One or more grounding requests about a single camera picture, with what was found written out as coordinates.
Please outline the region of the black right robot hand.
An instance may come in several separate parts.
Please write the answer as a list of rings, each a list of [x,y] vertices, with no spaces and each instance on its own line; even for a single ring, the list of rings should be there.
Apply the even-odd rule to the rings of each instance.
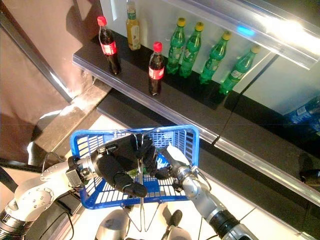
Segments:
[[[156,170],[155,177],[158,180],[165,180],[168,178],[176,178],[179,182],[183,182],[185,178],[190,176],[197,180],[197,176],[191,171],[191,165],[186,156],[173,145],[161,149],[158,155],[164,157],[167,162],[165,167]]]

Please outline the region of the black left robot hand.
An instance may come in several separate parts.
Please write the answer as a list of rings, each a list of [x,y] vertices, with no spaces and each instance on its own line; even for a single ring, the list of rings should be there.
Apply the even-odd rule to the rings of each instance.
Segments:
[[[158,163],[156,147],[149,136],[130,134],[110,141],[98,148],[91,160],[98,176],[104,178],[116,190],[125,194],[144,198],[147,188],[134,181],[128,172],[138,168],[142,160],[146,172],[153,177]]]

